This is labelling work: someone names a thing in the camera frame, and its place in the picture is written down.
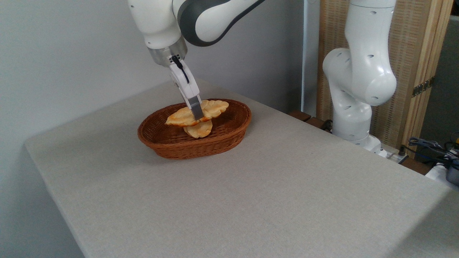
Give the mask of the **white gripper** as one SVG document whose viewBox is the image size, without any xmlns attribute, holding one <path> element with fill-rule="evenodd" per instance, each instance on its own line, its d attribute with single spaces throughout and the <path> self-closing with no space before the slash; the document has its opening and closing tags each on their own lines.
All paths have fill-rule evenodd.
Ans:
<svg viewBox="0 0 459 258">
<path fill-rule="evenodd" d="M 200 90 L 185 61 L 172 59 L 169 68 L 171 70 L 171 78 L 179 88 L 179 92 L 187 103 L 188 108 L 190 108 L 194 119 L 202 119 L 204 115 L 201 108 L 202 101 L 199 96 Z"/>
</svg>

